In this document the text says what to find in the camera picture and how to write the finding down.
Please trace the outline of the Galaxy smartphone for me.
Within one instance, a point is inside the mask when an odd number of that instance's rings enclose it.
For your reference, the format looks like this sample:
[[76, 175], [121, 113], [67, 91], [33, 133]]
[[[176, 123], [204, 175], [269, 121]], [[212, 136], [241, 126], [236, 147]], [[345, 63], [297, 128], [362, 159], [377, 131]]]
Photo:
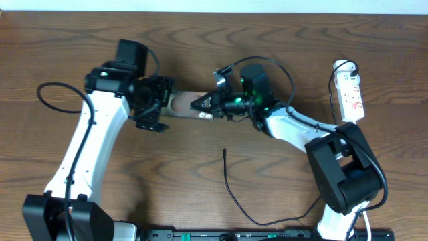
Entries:
[[204, 96], [206, 92], [177, 91], [172, 93], [167, 106], [161, 110], [162, 116], [176, 118], [194, 118], [201, 120], [213, 120], [213, 115], [206, 112], [191, 109], [192, 101]]

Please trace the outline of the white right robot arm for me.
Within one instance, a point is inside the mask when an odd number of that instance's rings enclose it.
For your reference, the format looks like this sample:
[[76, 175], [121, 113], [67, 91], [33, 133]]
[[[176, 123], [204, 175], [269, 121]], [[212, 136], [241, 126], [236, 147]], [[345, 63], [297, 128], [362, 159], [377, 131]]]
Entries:
[[216, 70], [216, 90], [192, 101], [190, 107], [231, 121], [246, 115], [258, 131], [307, 154], [326, 204], [316, 227], [319, 237], [353, 238], [358, 217], [381, 207], [388, 197], [385, 173], [361, 129], [354, 123], [337, 126], [316, 121], [276, 99], [260, 64], [241, 69], [242, 92], [229, 84], [231, 73], [231, 66]]

